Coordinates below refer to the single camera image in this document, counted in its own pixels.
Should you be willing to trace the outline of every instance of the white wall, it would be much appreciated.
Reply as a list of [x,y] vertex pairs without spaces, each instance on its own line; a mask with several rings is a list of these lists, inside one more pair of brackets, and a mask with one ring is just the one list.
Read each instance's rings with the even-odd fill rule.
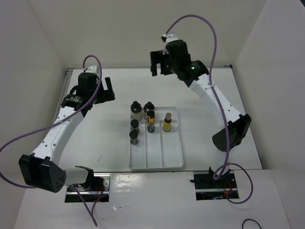
[[[9,175],[9,179],[15,182],[22,183],[22,178],[19,175]],[[23,188],[17,188],[0,179],[0,222],[2,229],[14,228],[22,198],[24,195]]]
[[[180,16],[206,17],[215,26],[215,64],[233,64],[266,0],[28,0],[66,67],[96,54],[107,67],[150,66],[150,51]],[[194,60],[210,64],[213,37],[198,19],[173,32],[187,41]]]
[[[0,7],[0,145],[50,124],[65,69],[27,1],[4,0]],[[32,152],[42,134],[8,146],[0,171],[19,173],[18,160]]]
[[304,24],[300,0],[268,0],[233,68],[292,229],[304,228],[305,212]]

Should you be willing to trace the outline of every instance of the black cap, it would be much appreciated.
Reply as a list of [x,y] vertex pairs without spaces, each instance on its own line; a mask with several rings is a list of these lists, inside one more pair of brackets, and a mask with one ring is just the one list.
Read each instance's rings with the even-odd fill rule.
[[132,127],[137,127],[137,126],[139,125],[139,121],[136,120],[136,119],[133,119],[133,120],[130,122],[130,125],[131,125]]
[[138,136],[138,133],[135,131],[135,130],[132,130],[130,133],[129,133],[129,137],[130,138],[136,138]]
[[147,104],[145,104],[144,110],[154,110],[154,105],[152,104],[152,102],[148,102]]
[[139,113],[142,111],[141,104],[139,104],[137,101],[134,101],[132,105],[130,106],[130,109],[133,113]]
[[154,111],[153,110],[149,110],[146,115],[150,118],[154,118]]

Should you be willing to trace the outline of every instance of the vial with black lid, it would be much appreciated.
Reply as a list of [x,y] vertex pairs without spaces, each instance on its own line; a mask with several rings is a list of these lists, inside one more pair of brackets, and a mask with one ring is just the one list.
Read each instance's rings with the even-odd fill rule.
[[154,111],[154,105],[152,104],[152,102],[148,102],[147,104],[144,105],[143,108],[143,117],[146,118],[146,113],[149,110],[153,110]]
[[153,110],[149,110],[146,114],[147,114],[147,131],[149,133],[152,133],[152,132],[154,132],[155,113]]
[[130,125],[132,126],[132,130],[135,130],[137,133],[140,132],[140,129],[139,129],[139,121],[138,121],[138,120],[133,119],[133,120],[130,122]]
[[130,106],[132,118],[136,119],[138,121],[141,121],[143,119],[143,113],[142,113],[142,107],[141,104],[139,104],[137,101],[134,101],[132,105]]
[[130,143],[132,145],[136,146],[139,143],[138,133],[135,130],[132,130],[129,133],[129,137],[130,137]]

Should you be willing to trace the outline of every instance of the black cable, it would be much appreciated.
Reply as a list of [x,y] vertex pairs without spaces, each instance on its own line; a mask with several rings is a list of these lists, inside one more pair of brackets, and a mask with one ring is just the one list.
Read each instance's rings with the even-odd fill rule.
[[75,92],[76,88],[77,88],[77,85],[75,85],[74,87],[72,87],[72,89],[70,90],[70,94],[73,94],[73,93]]
[[257,223],[257,225],[259,226],[259,228],[262,229],[261,225],[260,225],[257,221],[255,221],[254,219],[245,219],[245,220],[243,221],[243,224],[242,224],[242,229],[244,229],[244,223],[247,222],[247,221],[253,221],[253,222]]

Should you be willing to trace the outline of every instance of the red wire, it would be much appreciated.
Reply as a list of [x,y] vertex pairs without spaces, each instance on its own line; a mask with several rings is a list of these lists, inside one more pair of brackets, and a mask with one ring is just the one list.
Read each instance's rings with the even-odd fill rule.
[[228,182],[228,181],[226,181],[226,183],[230,186],[230,190],[229,191],[226,191],[226,185],[224,184],[224,194],[226,195],[226,194],[229,194],[229,193],[231,193],[232,192],[232,189],[233,189],[233,186]]
[[97,200],[97,198],[99,197],[99,194],[97,193],[97,185],[95,185],[95,190],[96,190],[96,197],[95,197],[95,200],[94,201],[96,201]]

